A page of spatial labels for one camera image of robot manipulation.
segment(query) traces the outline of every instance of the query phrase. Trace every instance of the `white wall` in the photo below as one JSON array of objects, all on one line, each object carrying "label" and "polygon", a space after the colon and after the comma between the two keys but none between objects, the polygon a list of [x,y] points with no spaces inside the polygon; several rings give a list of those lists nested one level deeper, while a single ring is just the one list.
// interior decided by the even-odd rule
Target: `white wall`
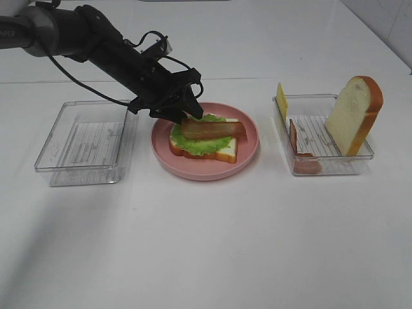
[{"label": "white wall", "polygon": [[341,0],[412,68],[412,0]]}]

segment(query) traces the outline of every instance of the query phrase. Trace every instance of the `robotic arm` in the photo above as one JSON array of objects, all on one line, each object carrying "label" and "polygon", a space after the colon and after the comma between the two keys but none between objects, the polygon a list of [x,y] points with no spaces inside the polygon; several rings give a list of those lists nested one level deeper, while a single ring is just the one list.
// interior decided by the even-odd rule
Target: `robotic arm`
[{"label": "robotic arm", "polygon": [[[168,56],[171,49],[167,37],[148,32],[135,45],[124,39],[106,16],[92,6],[78,6],[70,11],[58,9],[59,4],[59,0],[36,2],[36,6],[25,8],[16,17],[0,17],[0,49],[24,48],[33,56],[49,57],[73,82],[124,105],[76,80],[53,56],[90,61],[137,95],[127,104],[131,112],[150,109],[151,117],[176,123],[180,123],[186,113],[201,118],[203,110],[196,100],[203,92],[201,75]],[[136,51],[149,33],[159,36],[160,40],[141,53]],[[161,58],[176,61],[187,70],[171,73],[158,63]],[[194,96],[192,84],[200,85],[199,95]]]}]

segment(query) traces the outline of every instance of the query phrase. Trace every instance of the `pink plate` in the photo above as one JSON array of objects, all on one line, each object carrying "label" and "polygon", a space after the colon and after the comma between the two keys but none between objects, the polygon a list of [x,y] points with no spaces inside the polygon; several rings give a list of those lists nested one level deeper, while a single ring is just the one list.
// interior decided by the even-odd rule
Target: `pink plate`
[{"label": "pink plate", "polygon": [[220,103],[204,102],[200,104],[204,113],[211,113],[226,118],[236,118],[246,128],[246,138],[238,139],[237,162],[226,162],[206,159],[191,159],[175,156],[169,149],[169,134],[174,123],[159,119],[152,130],[152,147],[154,155],[169,172],[190,180],[217,180],[231,176],[244,168],[253,159],[258,149],[258,129],[252,119],[244,112],[232,106]]}]

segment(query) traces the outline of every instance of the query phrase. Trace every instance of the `cheese slice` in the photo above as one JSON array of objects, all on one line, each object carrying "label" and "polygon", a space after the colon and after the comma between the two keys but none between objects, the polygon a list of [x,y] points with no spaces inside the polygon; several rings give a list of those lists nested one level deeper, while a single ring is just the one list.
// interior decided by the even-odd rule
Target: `cheese slice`
[{"label": "cheese slice", "polygon": [[283,121],[286,123],[286,115],[288,114],[288,101],[286,99],[286,95],[283,91],[281,83],[277,85],[276,101],[281,111]]}]

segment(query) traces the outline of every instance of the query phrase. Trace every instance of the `clear plastic container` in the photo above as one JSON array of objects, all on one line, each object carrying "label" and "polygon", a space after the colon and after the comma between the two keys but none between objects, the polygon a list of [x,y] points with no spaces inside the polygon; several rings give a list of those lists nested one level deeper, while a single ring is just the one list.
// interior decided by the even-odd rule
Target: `clear plastic container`
[{"label": "clear plastic container", "polygon": [[[282,141],[290,170],[296,176],[304,175],[353,175],[360,174],[373,158],[373,151],[365,140],[356,156],[342,156],[324,122],[332,111],[337,95],[287,95],[288,116],[286,123],[275,103],[275,124]],[[311,153],[299,156],[290,139],[289,120],[297,131],[297,152]]]},{"label": "clear plastic container", "polygon": [[117,183],[129,168],[137,118],[108,101],[64,103],[35,171],[51,187]]}]

